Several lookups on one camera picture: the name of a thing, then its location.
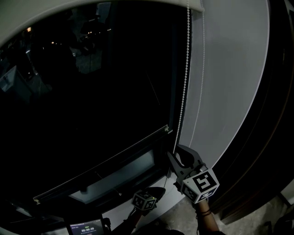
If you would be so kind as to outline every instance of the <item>display screen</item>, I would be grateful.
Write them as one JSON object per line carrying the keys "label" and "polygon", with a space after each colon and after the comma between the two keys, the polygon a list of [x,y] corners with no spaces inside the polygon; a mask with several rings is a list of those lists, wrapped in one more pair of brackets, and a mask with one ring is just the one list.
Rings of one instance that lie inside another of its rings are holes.
{"label": "display screen", "polygon": [[102,235],[104,234],[103,225],[100,219],[81,223],[71,224],[70,229],[73,235]]}

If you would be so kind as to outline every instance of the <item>floor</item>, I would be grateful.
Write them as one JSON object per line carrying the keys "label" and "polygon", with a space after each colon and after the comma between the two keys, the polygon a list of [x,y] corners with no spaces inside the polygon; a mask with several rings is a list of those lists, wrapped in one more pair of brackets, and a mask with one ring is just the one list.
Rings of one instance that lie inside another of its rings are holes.
{"label": "floor", "polygon": [[[278,197],[275,197],[250,215],[232,224],[223,224],[217,216],[215,216],[215,219],[220,230],[226,235],[266,235],[268,231],[264,223],[271,221],[274,226],[277,220],[285,214],[286,209],[286,205]],[[198,224],[195,210],[186,198],[182,199],[159,219],[168,224],[171,229],[178,230],[185,235],[196,234]]]}

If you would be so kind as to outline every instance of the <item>wrist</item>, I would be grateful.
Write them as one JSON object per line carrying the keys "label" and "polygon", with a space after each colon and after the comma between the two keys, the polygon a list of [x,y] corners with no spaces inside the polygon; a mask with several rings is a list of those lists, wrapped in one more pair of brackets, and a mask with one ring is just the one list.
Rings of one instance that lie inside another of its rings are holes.
{"label": "wrist", "polygon": [[198,204],[197,204],[197,210],[200,212],[200,213],[204,213],[204,212],[207,212],[209,211],[209,205],[207,203],[206,200],[202,200],[200,201]]}

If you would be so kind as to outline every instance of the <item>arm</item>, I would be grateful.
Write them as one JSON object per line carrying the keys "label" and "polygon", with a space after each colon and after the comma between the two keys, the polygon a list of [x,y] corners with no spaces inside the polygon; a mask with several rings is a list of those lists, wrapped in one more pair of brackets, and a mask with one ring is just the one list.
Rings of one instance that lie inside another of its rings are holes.
{"label": "arm", "polygon": [[142,211],[140,210],[135,211],[121,225],[119,225],[116,229],[114,229],[111,234],[114,234],[114,235],[131,234],[142,215],[143,215]]}
{"label": "arm", "polygon": [[210,212],[209,205],[203,200],[195,205],[200,234],[219,231],[215,218]]}

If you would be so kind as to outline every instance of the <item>wall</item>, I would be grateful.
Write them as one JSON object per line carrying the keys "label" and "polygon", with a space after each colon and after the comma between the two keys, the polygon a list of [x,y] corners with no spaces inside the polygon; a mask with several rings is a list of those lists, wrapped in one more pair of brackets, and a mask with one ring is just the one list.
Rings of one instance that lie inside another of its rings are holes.
{"label": "wall", "polygon": [[204,0],[205,69],[201,13],[193,12],[192,55],[180,143],[212,167],[229,146],[253,102],[269,37],[267,0]]}

